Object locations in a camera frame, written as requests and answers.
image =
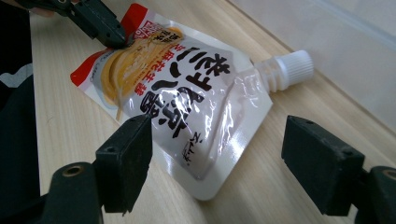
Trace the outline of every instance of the white plastic cap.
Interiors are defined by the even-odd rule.
[[[274,57],[282,71],[280,91],[299,82],[303,82],[314,75],[314,65],[308,52],[295,51],[291,54]]]

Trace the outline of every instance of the clamp jaw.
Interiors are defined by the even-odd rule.
[[[54,11],[72,20],[90,38],[97,38],[104,46],[120,49],[127,45],[125,30],[116,15],[100,0],[16,0],[21,6],[39,7]]]
[[[102,206],[107,213],[131,212],[151,157],[151,118],[128,119],[96,150],[93,163],[60,168],[48,194],[0,223],[103,223]]]
[[[308,119],[288,116],[282,159],[318,210],[356,224],[396,223],[396,169],[362,169],[364,155]]]

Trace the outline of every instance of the light wood grain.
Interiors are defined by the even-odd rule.
[[[132,1],[104,1],[120,19]],[[289,51],[225,0],[136,1],[166,18],[235,46],[252,61]],[[31,17],[35,104],[42,193],[52,174],[94,152],[119,127],[70,81],[69,75],[104,47],[69,19]],[[134,210],[105,214],[105,223],[353,223],[320,214],[280,158],[287,115],[311,119],[366,155],[365,169],[395,167],[396,135],[324,76],[272,93],[274,105],[215,199],[194,200],[154,161]]]

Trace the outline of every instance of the white pouch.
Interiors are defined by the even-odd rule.
[[[271,107],[268,91],[312,76],[304,51],[254,66],[138,4],[121,24],[134,43],[92,55],[71,79],[119,123],[150,114],[155,161],[199,200],[213,198],[238,162]]]

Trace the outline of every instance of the wooden table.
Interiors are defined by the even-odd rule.
[[[122,18],[132,1],[106,0]],[[289,53],[264,28],[226,0],[136,1],[166,18],[212,35],[251,56],[253,62]],[[69,19],[33,15],[35,106],[42,193],[52,174],[94,152],[119,125],[70,81],[69,75],[104,47]],[[311,119],[366,155],[364,168],[396,167],[396,135],[340,92],[323,75],[271,94],[274,105],[219,194],[193,199],[153,161],[131,214],[104,214],[105,223],[352,223],[326,217],[280,158],[287,115]]]

